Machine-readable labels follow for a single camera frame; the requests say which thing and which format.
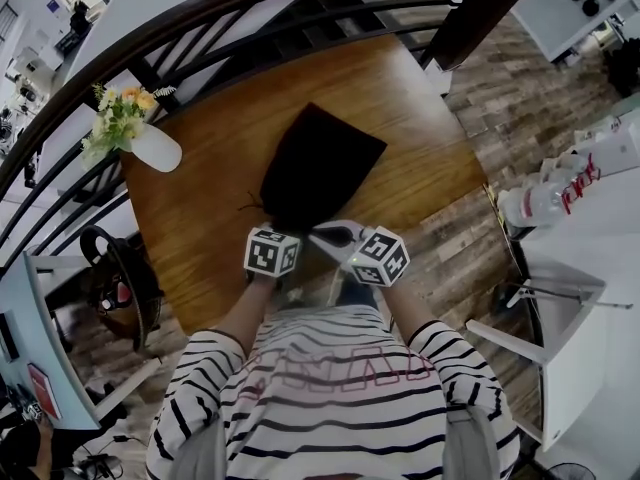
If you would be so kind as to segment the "person's left forearm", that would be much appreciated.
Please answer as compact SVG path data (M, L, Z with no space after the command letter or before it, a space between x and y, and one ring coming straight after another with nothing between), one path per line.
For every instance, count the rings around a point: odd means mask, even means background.
M275 287L275 278L256 275L216 325L216 330L235 337L245 348L251 348Z

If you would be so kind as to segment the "white counter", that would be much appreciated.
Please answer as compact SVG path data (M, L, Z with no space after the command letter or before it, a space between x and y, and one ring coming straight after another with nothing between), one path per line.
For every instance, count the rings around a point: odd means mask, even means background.
M630 480L640 474L640 168L593 183L520 247L542 344L475 320L466 328L539 367L542 425L519 425L543 465Z

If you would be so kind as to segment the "black flat device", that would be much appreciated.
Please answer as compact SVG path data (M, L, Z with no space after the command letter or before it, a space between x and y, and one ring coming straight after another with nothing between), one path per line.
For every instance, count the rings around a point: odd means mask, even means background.
M19 352L5 313L0 313L0 350L7 362L13 362L19 358Z

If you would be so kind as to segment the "white table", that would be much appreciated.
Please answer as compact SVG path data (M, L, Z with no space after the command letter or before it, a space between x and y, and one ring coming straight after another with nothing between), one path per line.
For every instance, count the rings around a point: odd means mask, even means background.
M631 1L622 0L588 18L571 0L519 0L512 14L544 57L555 62Z

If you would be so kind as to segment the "red book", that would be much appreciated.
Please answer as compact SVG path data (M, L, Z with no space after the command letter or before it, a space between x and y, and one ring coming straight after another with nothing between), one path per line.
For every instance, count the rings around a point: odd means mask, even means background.
M54 420L59 420L61 413L48 376L33 363L29 363L27 368L40 408Z

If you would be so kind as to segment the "light blue desk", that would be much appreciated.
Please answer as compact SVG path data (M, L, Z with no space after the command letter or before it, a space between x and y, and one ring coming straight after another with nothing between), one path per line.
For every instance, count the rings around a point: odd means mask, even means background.
M29 368L48 378L57 414L55 428L96 430L95 405L76 374L52 321L37 272L37 257L20 255L0 279L0 315L4 316L18 357L8 361L0 351L0 376L14 389L36 395Z

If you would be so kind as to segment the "black fabric pouch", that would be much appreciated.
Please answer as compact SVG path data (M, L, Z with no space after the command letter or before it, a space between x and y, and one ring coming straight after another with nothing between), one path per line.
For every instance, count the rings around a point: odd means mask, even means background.
M269 164L258 208L280 232L307 234L333 219L363 184L387 143L309 103L285 131Z

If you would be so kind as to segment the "wooden table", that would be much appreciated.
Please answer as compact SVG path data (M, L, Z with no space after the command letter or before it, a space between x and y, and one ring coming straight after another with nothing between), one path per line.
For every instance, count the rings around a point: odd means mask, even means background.
M176 92L191 79L200 80L198 96L242 79L241 73L215 74L213 66L226 66L256 54L262 46L273 46L279 39L344 19L434 6L447 7L447 16L408 25L380 25L340 38L326 38L311 43L309 51L316 53L386 35L400 37L430 31L433 38L411 45L410 51L421 64L436 61L441 67L453 68L470 55L518 0L372 0L343 3L306 15L297 15L285 6L256 31L223 42L223 36L242 19L271 1L188 0L118 40L74 75L27 126L0 165L0 196L7 194L35 155L80 107L97 104L98 84L120 74L129 73L146 89L158 92L160 103L153 116L163 118L182 107Z

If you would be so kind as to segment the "black and white striped shirt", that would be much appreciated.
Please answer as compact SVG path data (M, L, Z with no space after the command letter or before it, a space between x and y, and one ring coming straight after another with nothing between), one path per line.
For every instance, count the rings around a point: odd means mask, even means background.
M148 480L304 480L355 474L442 480L449 425L480 420L491 480L520 448L485 359L433 320L409 343L366 305L282 310L254 345L196 332L155 417Z

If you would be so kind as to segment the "person's right forearm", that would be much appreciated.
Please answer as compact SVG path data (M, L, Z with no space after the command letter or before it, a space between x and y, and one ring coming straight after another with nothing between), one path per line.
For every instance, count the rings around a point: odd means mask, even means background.
M420 328L434 319L426 303L403 280L383 288L381 293L406 344Z

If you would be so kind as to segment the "shrink-wrapped water bottle pack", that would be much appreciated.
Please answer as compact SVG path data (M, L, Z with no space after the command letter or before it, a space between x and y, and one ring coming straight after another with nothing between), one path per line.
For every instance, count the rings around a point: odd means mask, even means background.
M501 191L497 207L514 227L552 226L572 213L573 205L600 177L591 153L547 158L520 186Z

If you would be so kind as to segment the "white vase with flowers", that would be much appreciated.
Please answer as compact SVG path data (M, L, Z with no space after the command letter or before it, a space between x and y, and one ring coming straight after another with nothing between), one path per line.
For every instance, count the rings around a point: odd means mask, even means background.
M90 134L81 140L84 168L94 167L116 150L131 153L126 150L124 139L135 137L144 124L149 124L147 114L157 106L158 99L174 92L172 86L149 92L141 87L120 90L95 84L93 93L98 112Z

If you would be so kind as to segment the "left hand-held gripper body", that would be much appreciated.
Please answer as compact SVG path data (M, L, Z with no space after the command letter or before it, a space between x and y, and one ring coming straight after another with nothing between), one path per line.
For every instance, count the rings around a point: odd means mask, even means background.
M301 252L300 238L267 227L254 227L248 234L243 268L248 284L258 275L276 280L281 288L295 269Z

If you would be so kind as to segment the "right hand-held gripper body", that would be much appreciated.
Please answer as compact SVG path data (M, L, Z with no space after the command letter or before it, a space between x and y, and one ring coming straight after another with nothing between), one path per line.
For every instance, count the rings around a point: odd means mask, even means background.
M378 226L364 229L362 240L349 258L349 272L361 284L391 287L409 263L402 238Z

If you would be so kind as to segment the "white cardboard box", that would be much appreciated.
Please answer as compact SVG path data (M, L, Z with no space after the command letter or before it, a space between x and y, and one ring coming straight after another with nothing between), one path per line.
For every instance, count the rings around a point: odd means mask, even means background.
M640 122L607 118L585 131L575 148L602 176L640 168Z

